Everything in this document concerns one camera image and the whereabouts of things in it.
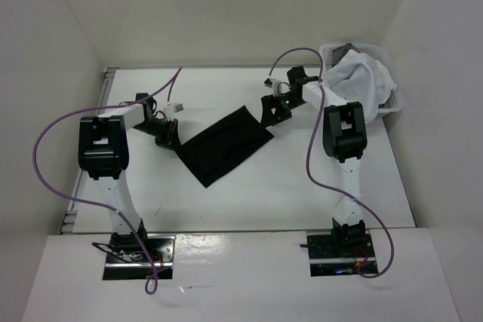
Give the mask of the black skirt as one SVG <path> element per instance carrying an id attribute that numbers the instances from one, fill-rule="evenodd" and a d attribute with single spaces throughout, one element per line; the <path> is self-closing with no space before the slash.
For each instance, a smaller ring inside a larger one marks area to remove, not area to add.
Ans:
<path id="1" fill-rule="evenodd" d="M 205 187 L 211 186 L 273 138 L 245 106 L 212 124 L 176 149 Z"/>

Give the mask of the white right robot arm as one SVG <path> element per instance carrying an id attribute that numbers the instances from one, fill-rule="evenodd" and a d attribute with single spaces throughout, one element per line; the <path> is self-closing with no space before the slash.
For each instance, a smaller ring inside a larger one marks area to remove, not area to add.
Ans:
<path id="1" fill-rule="evenodd" d="M 288 81 L 268 77 L 264 81 L 272 93 L 261 98 L 264 127 L 291 118 L 291 110 L 309 103 L 322 110 L 321 144 L 333 160 L 337 187 L 341 194 L 332 216 L 331 249 L 339 257 L 349 257 L 365 238 L 365 221 L 357 200 L 361 197 L 359 168 L 368 138 L 363 107 L 336 95 L 317 76 L 308 76 L 302 66 L 288 71 Z"/>

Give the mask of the white skirt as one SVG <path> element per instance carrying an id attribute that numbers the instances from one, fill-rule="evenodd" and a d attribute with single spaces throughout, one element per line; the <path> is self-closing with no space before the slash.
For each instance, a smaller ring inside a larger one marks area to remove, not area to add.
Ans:
<path id="1" fill-rule="evenodd" d="M 349 50 L 341 61 L 328 70 L 325 81 L 338 96 L 360 102 L 365 122 L 372 122 L 397 86 L 389 70 L 366 53 Z"/>

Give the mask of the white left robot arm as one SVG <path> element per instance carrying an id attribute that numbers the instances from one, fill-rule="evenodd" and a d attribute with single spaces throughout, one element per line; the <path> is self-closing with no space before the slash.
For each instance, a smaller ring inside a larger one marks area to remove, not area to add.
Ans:
<path id="1" fill-rule="evenodd" d="M 151 136 L 165 149 L 180 146 L 178 120 L 156 106 L 153 97 L 137 94 L 134 102 L 83 117 L 79 125 L 78 163 L 96 183 L 107 206 L 112 224 L 109 245 L 114 253 L 124 252 L 136 262 L 149 255 L 150 242 L 128 188 L 128 131 L 133 128 Z"/>

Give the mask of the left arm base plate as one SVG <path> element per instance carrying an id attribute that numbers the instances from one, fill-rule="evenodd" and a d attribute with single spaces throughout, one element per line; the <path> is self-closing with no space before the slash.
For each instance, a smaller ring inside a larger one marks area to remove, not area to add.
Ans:
<path id="1" fill-rule="evenodd" d="M 148 234 L 143 239 L 160 280 L 172 278 L 175 241 L 174 235 L 160 234 Z M 106 256 L 105 281 L 145 280 L 152 274 L 151 263 L 133 235 L 112 234 L 109 242 L 92 242 L 91 245 Z"/>

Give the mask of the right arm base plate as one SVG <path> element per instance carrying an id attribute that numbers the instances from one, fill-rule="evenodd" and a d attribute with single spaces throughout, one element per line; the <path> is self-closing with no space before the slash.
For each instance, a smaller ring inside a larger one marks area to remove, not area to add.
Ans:
<path id="1" fill-rule="evenodd" d="M 312 277 L 354 275 L 358 274 L 358 269 L 362 274 L 379 272 L 368 233 L 361 241 L 346 246 L 337 245 L 330 232 L 309 233 L 300 247 L 308 252 Z"/>

